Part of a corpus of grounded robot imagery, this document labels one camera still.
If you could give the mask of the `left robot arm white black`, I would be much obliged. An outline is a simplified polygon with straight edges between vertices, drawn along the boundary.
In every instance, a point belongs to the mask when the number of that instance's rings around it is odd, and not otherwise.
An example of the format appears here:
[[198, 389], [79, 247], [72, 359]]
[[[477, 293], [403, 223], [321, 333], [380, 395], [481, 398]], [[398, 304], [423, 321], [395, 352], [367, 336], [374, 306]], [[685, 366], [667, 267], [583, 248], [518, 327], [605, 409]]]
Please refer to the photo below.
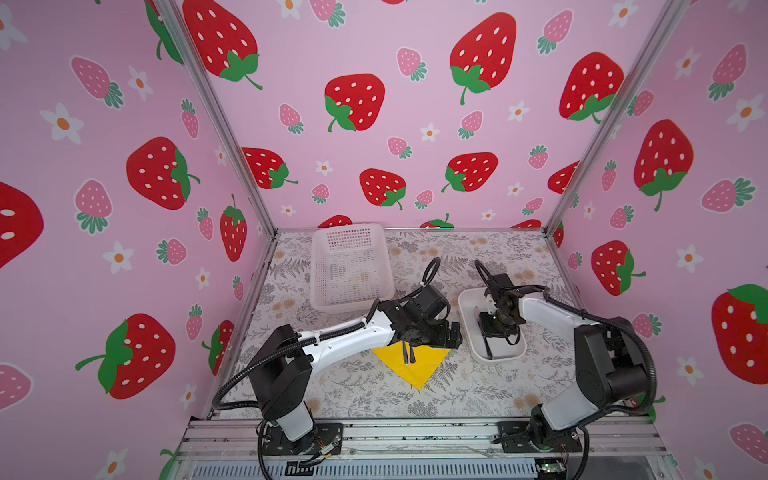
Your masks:
[[447, 316], [451, 306], [431, 286], [400, 299], [376, 300], [358, 318], [316, 331], [275, 330], [246, 367], [262, 418], [291, 443], [309, 438], [316, 424], [305, 394], [312, 377], [363, 351], [404, 342], [408, 354], [420, 346], [456, 349], [460, 324]]

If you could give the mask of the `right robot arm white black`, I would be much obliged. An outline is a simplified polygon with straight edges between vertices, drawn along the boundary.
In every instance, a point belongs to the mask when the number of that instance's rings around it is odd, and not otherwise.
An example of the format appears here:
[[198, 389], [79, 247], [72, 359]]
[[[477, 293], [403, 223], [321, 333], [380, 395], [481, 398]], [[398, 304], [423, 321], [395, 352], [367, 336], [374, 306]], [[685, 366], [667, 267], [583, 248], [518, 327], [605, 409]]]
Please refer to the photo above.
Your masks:
[[533, 441], [568, 433], [611, 413], [642, 416], [657, 391], [657, 372], [648, 347], [629, 321], [602, 318], [563, 303], [543, 285], [514, 285], [477, 263], [493, 310], [481, 316], [494, 327], [517, 332], [535, 323], [574, 347], [574, 383], [531, 410], [526, 432]]

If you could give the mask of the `yellow paper napkin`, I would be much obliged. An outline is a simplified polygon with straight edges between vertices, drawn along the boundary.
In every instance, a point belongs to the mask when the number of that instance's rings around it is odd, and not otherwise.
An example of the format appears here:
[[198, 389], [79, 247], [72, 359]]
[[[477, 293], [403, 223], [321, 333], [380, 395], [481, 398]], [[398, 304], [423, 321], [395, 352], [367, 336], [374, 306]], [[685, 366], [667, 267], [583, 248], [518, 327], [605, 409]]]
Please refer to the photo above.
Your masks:
[[450, 350], [429, 346], [413, 347], [407, 342], [397, 342], [387, 347], [373, 349], [373, 353], [405, 382], [421, 390], [443, 363]]

